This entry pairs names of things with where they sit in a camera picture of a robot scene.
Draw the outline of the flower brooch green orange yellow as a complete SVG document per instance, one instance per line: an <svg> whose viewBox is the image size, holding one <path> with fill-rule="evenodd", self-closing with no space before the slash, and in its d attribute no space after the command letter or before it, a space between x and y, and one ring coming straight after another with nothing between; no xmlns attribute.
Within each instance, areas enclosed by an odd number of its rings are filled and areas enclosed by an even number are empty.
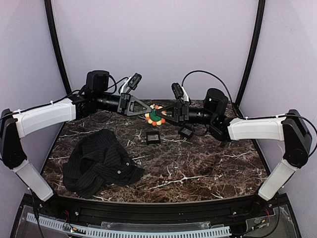
<svg viewBox="0 0 317 238"><path fill-rule="evenodd" d="M150 113L145 113L145 118L148 124L152 126L160 126L165 123L165 119L156 115L156 110L162 109L162 106L151 104L152 111Z"/></svg>

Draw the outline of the black pinstriped shirt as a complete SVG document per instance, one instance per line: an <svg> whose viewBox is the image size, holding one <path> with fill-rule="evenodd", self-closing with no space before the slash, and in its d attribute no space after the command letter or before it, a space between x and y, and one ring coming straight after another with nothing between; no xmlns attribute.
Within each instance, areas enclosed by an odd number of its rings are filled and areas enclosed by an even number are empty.
<svg viewBox="0 0 317 238"><path fill-rule="evenodd" d="M109 129L101 129L82 138L68 162L62 166L63 185L85 199L94 195L104 184L134 184L144 172Z"/></svg>

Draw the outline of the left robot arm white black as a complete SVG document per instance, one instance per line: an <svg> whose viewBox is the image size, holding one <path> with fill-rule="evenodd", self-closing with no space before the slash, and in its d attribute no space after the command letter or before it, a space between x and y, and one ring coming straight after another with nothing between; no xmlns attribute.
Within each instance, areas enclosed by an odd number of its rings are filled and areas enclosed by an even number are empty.
<svg viewBox="0 0 317 238"><path fill-rule="evenodd" d="M62 122L79 120L105 110L127 117L151 113L152 108L130 94L141 81L135 73L123 83L119 94L108 92L113 77L108 71L88 72L85 85L62 99L29 109L3 110L0 116L0 159L43 202L54 196L54 190L28 161L21 138Z"/></svg>

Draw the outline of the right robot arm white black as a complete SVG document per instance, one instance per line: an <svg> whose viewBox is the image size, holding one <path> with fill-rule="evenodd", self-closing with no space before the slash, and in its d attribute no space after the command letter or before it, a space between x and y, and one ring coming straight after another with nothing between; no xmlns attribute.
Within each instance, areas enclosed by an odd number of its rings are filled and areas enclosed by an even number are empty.
<svg viewBox="0 0 317 238"><path fill-rule="evenodd" d="M225 116L228 98L219 89L207 90L202 108L190 106L184 87L175 84L172 89L178 102L155 109L156 116L170 124L204 124L208 126L211 136L222 142L243 139L284 142L285 153L281 161L258 189L257 196L262 200L271 200L292 175L307 163L312 135L297 110L262 118L228 118Z"/></svg>

